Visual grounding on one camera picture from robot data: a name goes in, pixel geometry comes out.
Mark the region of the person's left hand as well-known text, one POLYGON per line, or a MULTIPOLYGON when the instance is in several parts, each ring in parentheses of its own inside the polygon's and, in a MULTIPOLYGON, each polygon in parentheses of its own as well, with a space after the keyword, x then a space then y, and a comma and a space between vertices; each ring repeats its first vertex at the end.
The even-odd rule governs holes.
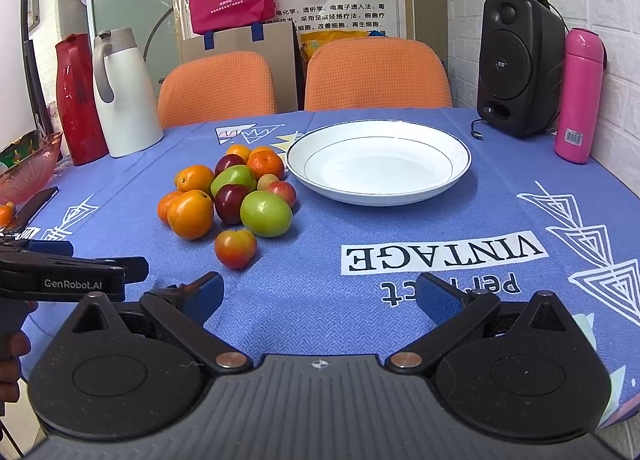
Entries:
POLYGON ((1 302, 1 414, 6 402, 20 398, 18 379, 22 375, 20 358, 30 352, 30 341, 21 330, 26 316, 38 307, 36 301, 1 302))

